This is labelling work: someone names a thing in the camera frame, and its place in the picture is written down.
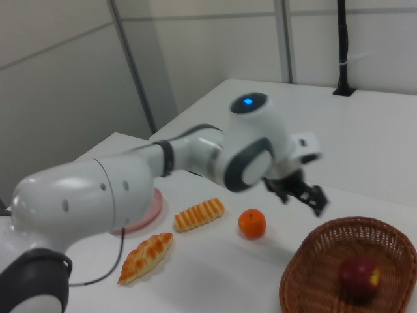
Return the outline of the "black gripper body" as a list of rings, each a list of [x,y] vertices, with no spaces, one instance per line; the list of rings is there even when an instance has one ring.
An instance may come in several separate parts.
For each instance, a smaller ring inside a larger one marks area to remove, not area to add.
[[[290,196],[306,204],[306,199],[302,197],[306,191],[302,169],[294,171],[283,179],[264,178],[263,182],[267,190],[274,193],[281,200],[282,204],[286,205]]]

